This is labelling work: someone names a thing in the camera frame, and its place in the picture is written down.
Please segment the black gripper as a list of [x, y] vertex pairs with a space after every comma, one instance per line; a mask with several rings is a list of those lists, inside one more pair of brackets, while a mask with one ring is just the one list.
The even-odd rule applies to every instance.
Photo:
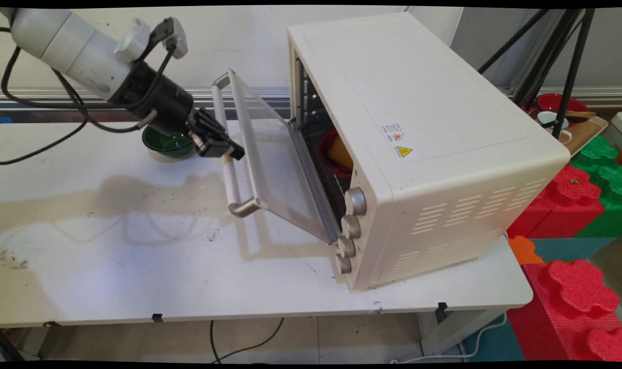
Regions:
[[[156, 74], [156, 70], [140, 61], [131, 67], [128, 76], [108, 102], [123, 106], [139, 102], [149, 90]], [[193, 105], [193, 96], [188, 91], [162, 75], [149, 98], [127, 110], [140, 119], [156, 110], [157, 115], [149, 126], [163, 135], [187, 135], [190, 131], [195, 152], [200, 157], [228, 156], [241, 160], [245, 155], [243, 146], [231, 140], [224, 126], [205, 108], [193, 108]], [[189, 115], [190, 129], [187, 126]]]

